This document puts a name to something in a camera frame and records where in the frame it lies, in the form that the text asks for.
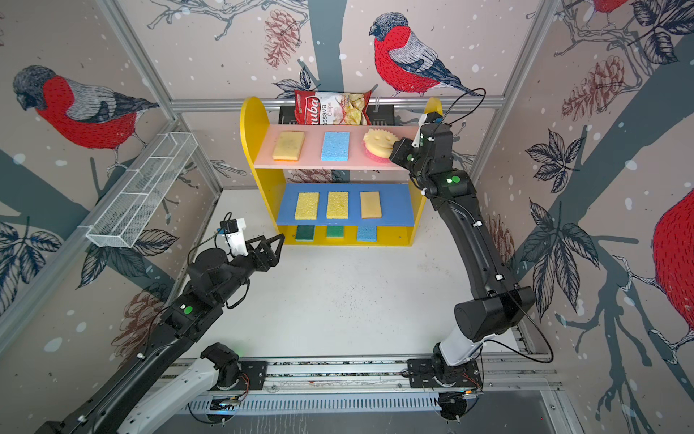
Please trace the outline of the dark green sponge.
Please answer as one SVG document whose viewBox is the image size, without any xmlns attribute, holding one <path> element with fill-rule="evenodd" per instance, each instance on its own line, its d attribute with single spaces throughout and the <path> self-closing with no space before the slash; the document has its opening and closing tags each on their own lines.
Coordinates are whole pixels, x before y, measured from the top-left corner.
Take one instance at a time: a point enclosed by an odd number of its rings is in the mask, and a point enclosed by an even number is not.
<svg viewBox="0 0 694 434">
<path fill-rule="evenodd" d="M 300 225 L 296 228 L 295 239 L 297 242 L 313 242 L 315 233 L 314 225 Z"/>
</svg>

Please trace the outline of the round smiley face sponge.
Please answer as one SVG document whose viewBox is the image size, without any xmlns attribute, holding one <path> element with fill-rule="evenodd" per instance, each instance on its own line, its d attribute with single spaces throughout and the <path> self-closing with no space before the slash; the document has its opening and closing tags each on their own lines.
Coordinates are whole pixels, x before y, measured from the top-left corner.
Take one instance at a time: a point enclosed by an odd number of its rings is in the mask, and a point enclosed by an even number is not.
<svg viewBox="0 0 694 434">
<path fill-rule="evenodd" d="M 368 158 L 377 163 L 389 163 L 394 145 L 399 137 L 384 129 L 369 129 L 363 136 L 363 146 Z"/>
</svg>

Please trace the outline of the light green sponge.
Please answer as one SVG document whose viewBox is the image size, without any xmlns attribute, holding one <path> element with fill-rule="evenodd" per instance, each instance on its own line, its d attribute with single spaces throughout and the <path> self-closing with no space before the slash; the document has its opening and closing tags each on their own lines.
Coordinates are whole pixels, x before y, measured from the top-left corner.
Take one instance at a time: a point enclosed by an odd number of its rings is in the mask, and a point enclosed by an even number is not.
<svg viewBox="0 0 694 434">
<path fill-rule="evenodd" d="M 344 232 L 343 226 L 327 226 L 325 237 L 329 240 L 341 240 L 344 238 Z"/>
</svg>

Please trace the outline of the blue sponge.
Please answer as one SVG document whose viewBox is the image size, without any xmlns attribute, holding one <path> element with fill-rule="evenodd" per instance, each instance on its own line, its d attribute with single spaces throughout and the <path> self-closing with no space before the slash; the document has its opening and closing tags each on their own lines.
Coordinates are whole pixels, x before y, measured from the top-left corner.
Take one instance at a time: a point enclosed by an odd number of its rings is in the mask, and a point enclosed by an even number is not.
<svg viewBox="0 0 694 434">
<path fill-rule="evenodd" d="M 378 228 L 376 226 L 359 226 L 357 228 L 358 242 L 377 242 Z"/>
<path fill-rule="evenodd" d="M 349 149 L 349 132 L 325 132 L 321 160 L 324 162 L 346 162 L 349 160 Z"/>
</svg>

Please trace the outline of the orange yellow sponge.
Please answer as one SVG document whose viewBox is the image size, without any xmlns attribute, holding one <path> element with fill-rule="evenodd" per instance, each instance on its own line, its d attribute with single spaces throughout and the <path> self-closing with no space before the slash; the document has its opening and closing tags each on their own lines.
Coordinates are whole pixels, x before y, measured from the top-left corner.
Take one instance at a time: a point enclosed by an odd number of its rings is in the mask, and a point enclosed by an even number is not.
<svg viewBox="0 0 694 434">
<path fill-rule="evenodd" d="M 362 191 L 360 193 L 361 218 L 364 220 L 381 219 L 381 196 L 378 191 Z"/>
</svg>

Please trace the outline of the tan sponge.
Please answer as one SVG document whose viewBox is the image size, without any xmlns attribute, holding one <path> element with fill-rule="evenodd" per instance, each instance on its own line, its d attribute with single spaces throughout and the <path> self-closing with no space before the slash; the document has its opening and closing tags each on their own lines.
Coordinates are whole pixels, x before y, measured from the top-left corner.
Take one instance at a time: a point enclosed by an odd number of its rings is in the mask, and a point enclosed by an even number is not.
<svg viewBox="0 0 694 434">
<path fill-rule="evenodd" d="M 279 133 L 275 147 L 272 152 L 274 161 L 296 162 L 300 159 L 305 132 L 303 131 L 282 131 Z"/>
</svg>

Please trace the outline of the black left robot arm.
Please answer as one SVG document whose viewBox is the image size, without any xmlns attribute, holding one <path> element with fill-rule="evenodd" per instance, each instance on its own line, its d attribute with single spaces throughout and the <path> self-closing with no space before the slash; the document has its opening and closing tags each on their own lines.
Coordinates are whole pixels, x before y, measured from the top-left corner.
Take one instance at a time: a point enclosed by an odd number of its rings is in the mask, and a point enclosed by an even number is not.
<svg viewBox="0 0 694 434">
<path fill-rule="evenodd" d="M 178 379 L 150 390 L 180 356 L 222 315 L 229 299 L 250 287 L 251 276 L 276 267 L 285 237 L 243 242 L 243 254 L 207 249 L 187 267 L 184 291 L 163 310 L 140 351 L 86 403 L 62 421 L 47 421 L 41 433 L 152 433 L 202 392 L 231 388 L 242 376 L 238 355 L 222 344 L 208 346 Z"/>
</svg>

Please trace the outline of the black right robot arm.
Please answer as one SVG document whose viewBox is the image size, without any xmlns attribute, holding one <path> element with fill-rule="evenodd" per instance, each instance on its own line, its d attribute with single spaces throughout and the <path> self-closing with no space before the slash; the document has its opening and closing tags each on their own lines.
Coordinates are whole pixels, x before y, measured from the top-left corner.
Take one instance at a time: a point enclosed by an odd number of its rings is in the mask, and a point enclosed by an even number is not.
<svg viewBox="0 0 694 434">
<path fill-rule="evenodd" d="M 390 161 L 408 170 L 430 200 L 466 266 L 473 298 L 455 306 L 457 325 L 432 356 L 437 379 L 450 383 L 484 343 L 518 325 L 534 305 L 534 292 L 518 283 L 496 249 L 470 176 L 453 167 L 453 134 L 441 114 L 423 115 L 417 135 L 398 141 Z"/>
</svg>

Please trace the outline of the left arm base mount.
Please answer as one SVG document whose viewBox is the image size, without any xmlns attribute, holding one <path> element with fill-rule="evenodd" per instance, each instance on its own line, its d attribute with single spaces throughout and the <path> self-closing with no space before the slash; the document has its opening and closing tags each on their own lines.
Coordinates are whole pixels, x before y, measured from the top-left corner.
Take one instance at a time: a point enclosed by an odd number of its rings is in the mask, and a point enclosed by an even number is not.
<svg viewBox="0 0 694 434">
<path fill-rule="evenodd" d="M 201 353 L 201 358 L 213 363 L 217 379 L 213 391 L 260 391 L 263 389 L 269 363 L 265 360 L 241 360 L 226 345 L 215 343 Z"/>
</svg>

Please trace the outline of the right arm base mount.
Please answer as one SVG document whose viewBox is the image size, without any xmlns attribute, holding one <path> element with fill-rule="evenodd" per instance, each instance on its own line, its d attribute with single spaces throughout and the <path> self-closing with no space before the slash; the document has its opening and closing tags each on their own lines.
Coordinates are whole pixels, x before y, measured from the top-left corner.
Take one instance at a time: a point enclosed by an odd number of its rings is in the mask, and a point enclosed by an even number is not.
<svg viewBox="0 0 694 434">
<path fill-rule="evenodd" d="M 439 356 L 408 359 L 407 367 L 400 372 L 410 382 L 410 387 L 479 389 L 483 385 L 482 373 L 475 360 L 459 366 L 449 366 Z"/>
</svg>

